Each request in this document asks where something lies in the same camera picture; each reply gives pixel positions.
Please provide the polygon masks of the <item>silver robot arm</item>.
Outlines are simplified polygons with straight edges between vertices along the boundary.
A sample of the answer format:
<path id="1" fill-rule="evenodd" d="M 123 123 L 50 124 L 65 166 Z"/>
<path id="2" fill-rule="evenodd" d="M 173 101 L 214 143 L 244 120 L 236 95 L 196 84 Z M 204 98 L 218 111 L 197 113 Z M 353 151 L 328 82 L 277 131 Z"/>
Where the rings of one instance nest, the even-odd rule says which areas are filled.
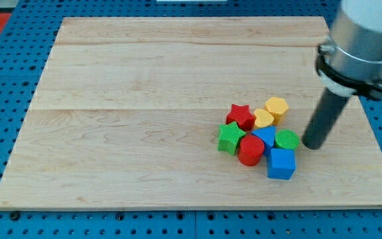
<path id="1" fill-rule="evenodd" d="M 316 70 L 333 94 L 382 98 L 382 0 L 342 0 Z"/>

